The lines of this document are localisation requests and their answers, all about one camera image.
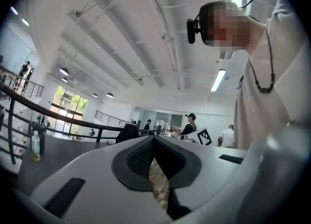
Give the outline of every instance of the ceiling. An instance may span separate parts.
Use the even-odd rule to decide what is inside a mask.
[[[24,0],[34,44],[50,74],[60,80],[59,69],[66,66],[68,84],[77,90],[86,86],[101,96],[146,88],[209,94],[218,70],[226,69],[226,80],[213,94],[235,94],[243,52],[221,60],[219,50],[199,36],[193,45],[187,41],[187,19],[216,0],[41,1]]]

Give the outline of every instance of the white shirt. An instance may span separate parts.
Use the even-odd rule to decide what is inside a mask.
[[[273,16],[267,20],[275,84],[295,59],[306,39],[300,26],[289,4],[285,0],[277,0]],[[268,88],[271,83],[271,63],[266,32],[249,59],[259,85]],[[266,139],[271,132],[286,126],[290,118],[275,88],[269,94],[258,91],[249,62],[243,75],[242,87],[235,102],[234,147],[247,150],[253,141]]]
[[[231,128],[223,130],[219,136],[223,138],[222,147],[234,147],[234,132]]]

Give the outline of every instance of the plastic bottle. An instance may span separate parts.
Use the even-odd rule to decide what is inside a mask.
[[[33,159],[35,162],[39,162],[40,157],[40,138],[38,137],[38,131],[34,131],[34,135],[31,137],[31,147],[33,150]]]

